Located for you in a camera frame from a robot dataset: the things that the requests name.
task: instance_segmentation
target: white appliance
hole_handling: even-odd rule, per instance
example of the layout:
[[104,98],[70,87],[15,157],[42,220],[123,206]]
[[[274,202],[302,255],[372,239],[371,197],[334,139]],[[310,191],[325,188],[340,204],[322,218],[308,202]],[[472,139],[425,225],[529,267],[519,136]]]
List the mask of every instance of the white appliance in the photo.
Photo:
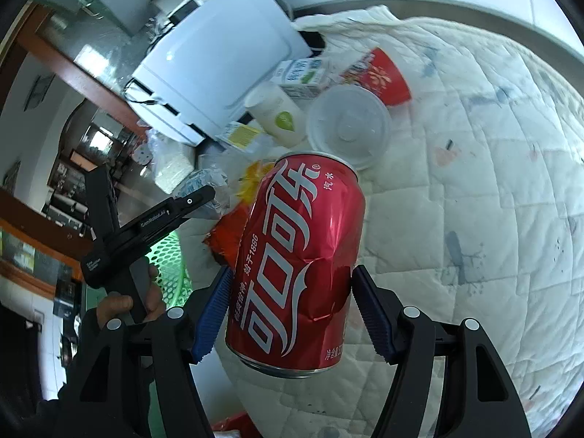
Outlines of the white appliance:
[[247,92],[311,53],[274,0],[209,0],[154,46],[127,87],[147,124],[197,146],[245,112]]

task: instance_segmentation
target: clear plastic lid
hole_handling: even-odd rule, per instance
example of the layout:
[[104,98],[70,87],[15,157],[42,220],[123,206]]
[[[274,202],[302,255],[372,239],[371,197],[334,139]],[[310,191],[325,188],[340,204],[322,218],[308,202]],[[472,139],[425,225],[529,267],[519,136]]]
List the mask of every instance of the clear plastic lid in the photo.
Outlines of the clear plastic lid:
[[386,106],[369,90],[334,86],[310,107],[308,140],[313,149],[361,170],[375,164],[387,149],[390,121]]

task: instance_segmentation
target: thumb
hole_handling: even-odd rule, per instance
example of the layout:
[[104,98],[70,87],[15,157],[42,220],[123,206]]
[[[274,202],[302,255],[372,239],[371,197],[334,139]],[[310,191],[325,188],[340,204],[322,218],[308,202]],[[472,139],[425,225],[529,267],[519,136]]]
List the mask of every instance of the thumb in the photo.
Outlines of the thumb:
[[104,327],[110,319],[129,312],[133,305],[132,297],[128,295],[104,298],[97,306],[97,324],[100,328]]

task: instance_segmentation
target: red coca-cola can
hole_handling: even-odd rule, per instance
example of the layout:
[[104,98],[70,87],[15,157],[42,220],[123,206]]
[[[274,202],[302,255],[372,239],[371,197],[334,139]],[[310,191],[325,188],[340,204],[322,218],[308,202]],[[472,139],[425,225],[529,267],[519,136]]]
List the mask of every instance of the red coca-cola can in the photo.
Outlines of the red coca-cola can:
[[302,378],[341,359],[365,198],[341,159],[280,158],[239,246],[227,346],[265,374]]

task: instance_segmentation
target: milk carton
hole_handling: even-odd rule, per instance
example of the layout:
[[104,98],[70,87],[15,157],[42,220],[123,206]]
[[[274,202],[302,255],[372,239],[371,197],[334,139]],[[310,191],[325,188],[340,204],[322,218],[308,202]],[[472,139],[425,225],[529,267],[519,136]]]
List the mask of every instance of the milk carton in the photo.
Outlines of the milk carton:
[[272,77],[293,99],[314,99],[328,87],[329,74],[323,58],[283,61]]

